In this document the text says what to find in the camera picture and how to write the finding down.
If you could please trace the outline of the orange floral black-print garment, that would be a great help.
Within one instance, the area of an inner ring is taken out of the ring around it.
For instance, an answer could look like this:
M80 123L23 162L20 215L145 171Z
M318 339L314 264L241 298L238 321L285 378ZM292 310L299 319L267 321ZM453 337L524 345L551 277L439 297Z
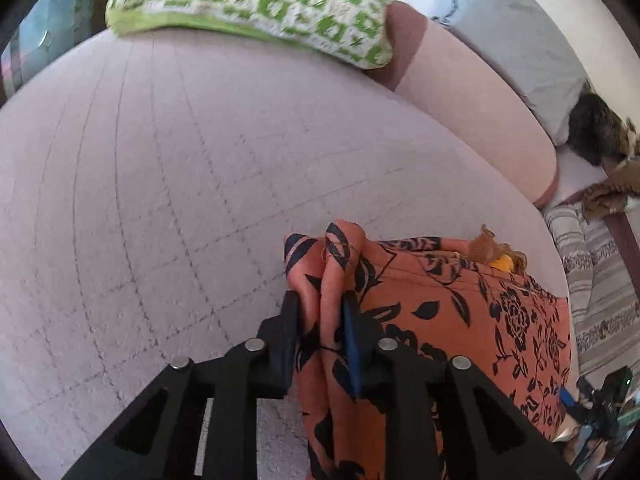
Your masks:
M527 273L521 252L487 234L376 242L355 223L335 221L319 238L290 235L284 263L302 304L295 369L311 478L384 474L384 417L357 398L350 379L346 294L418 356L467 356L545 437L558 433L559 391L572 362L570 308Z

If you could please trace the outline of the striped grey white blanket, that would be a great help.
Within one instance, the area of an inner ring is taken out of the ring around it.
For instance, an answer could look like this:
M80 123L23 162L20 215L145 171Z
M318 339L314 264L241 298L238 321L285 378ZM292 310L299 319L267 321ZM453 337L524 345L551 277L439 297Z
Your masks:
M639 222L587 220L581 203L544 212L564 268L579 371L598 382L622 366L639 374Z

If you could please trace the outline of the pink quilted bed cover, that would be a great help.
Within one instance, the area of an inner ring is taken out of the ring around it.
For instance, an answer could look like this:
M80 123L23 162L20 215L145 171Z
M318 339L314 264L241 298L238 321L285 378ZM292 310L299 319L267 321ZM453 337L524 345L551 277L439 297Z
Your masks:
M204 30L110 32L1 110L1 418L58 479L174 356L256 333L283 245L472 238L567 284L534 205L444 126L322 54Z

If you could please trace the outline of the brown crumpled cloth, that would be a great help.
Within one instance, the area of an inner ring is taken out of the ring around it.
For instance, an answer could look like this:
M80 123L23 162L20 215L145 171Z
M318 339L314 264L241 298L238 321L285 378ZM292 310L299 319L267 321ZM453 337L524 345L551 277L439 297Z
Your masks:
M621 162L606 180L590 186L582 194L584 218L591 222L638 208L639 184L638 160Z

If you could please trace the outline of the pink long bolster pillow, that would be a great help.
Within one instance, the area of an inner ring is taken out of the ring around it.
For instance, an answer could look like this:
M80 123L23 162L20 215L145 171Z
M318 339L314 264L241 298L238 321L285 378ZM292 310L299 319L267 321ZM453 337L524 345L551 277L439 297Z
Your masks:
M468 144L536 207L547 205L559 184L555 147L506 81L407 3L387 8L386 34L392 60L367 75Z

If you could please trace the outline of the green white patterned pillow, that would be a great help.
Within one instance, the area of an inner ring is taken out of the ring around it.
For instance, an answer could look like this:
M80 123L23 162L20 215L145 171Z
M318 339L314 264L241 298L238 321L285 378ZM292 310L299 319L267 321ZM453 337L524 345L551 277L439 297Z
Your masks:
M298 44L362 70L387 65L390 0L107 0L116 35L191 27Z

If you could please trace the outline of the grey blue pillow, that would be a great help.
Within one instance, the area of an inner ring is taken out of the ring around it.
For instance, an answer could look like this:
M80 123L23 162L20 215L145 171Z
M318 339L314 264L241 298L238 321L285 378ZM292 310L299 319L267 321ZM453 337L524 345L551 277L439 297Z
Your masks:
M431 19L510 84L554 145L567 142L568 116L588 75L535 0L435 0Z

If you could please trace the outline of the stained glass window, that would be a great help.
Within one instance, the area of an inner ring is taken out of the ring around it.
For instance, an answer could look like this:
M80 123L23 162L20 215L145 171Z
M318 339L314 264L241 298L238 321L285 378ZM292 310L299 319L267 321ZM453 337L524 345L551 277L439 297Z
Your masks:
M2 51L1 82L7 98L91 36L93 5L94 0L37 0Z

